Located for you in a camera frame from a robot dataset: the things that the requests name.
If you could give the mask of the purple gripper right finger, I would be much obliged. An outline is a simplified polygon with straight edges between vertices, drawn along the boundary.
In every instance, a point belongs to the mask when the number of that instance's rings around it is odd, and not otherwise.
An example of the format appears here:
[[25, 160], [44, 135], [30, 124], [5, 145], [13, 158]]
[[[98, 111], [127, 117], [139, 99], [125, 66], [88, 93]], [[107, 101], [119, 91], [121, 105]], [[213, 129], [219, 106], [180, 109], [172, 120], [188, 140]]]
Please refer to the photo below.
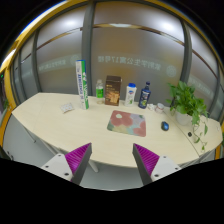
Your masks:
[[159, 156], [136, 143], [133, 144], [132, 153], [143, 185], [148, 185], [180, 170], [180, 167], [169, 157]]

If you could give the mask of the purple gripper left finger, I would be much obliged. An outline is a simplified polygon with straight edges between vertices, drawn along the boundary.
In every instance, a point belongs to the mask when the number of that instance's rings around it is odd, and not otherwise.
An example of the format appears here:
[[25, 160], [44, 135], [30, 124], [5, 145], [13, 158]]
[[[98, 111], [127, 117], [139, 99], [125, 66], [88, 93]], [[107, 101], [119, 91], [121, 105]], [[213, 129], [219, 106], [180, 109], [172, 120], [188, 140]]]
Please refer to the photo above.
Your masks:
[[42, 169], [79, 185], [91, 154], [92, 144], [87, 143], [66, 155], [62, 153], [56, 154], [42, 166]]

